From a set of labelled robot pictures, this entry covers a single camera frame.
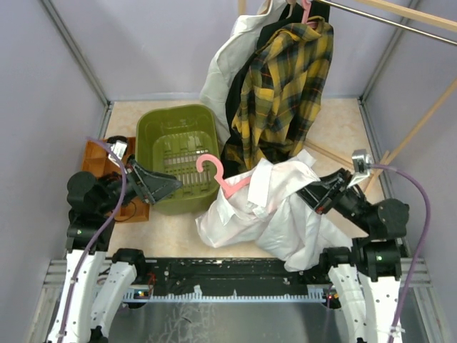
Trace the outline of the pink plastic hanger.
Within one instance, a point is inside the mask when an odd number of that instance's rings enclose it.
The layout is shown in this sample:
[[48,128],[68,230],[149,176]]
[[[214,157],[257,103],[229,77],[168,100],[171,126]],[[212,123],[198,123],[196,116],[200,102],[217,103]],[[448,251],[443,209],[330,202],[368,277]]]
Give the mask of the pink plastic hanger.
[[242,179],[240,182],[236,184],[229,184],[224,179],[224,167],[221,161],[212,154],[202,154],[196,160],[196,170],[198,173],[202,173],[204,171],[204,162],[211,162],[216,167],[216,174],[214,175],[214,179],[219,184],[220,188],[222,189],[224,196],[229,199],[232,197],[236,192],[241,190],[243,187],[248,186],[250,184],[251,178],[246,177]]

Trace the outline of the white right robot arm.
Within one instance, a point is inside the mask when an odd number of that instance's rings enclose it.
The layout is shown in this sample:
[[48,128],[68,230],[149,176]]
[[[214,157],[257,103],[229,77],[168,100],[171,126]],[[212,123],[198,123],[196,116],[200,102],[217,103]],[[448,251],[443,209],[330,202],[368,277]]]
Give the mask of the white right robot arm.
[[350,342],[387,342],[401,336],[392,322],[402,275],[396,240],[406,235],[409,206],[397,199],[372,204],[352,178],[339,169],[297,194],[315,213],[334,209],[367,234],[351,247],[325,248],[316,270],[335,286]]

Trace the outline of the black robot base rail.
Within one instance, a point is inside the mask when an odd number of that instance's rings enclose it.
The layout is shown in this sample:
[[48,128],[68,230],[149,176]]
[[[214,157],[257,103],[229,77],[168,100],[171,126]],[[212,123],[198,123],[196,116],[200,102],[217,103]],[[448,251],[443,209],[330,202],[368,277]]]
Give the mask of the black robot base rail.
[[223,297],[307,295],[310,288],[329,284],[320,267],[288,272],[279,259],[168,257],[147,259],[133,283],[154,296],[191,294],[198,286],[204,296]]

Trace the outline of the white collared shirt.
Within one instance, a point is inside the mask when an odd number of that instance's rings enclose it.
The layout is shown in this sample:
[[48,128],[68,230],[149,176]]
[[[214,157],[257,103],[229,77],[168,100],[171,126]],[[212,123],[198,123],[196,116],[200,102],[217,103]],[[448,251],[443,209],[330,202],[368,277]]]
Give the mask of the white collared shirt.
[[255,242],[283,261],[289,272],[317,265],[325,248],[351,247],[349,237],[297,194],[319,180],[312,169],[315,161],[302,150],[278,164],[262,159],[251,171],[228,178],[230,185],[250,182],[229,198],[219,191],[209,209],[196,218],[203,243],[219,248]]

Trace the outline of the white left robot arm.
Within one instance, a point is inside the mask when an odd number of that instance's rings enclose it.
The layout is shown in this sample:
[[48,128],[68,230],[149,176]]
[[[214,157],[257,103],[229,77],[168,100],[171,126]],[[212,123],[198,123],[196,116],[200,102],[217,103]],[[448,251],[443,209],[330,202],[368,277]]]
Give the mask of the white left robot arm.
[[183,184],[143,168],[133,157],[120,170],[104,177],[79,171],[67,183],[66,276],[48,342],[107,342],[126,291],[149,274],[140,249],[121,248],[101,289],[95,290],[119,210],[135,198],[156,204]]

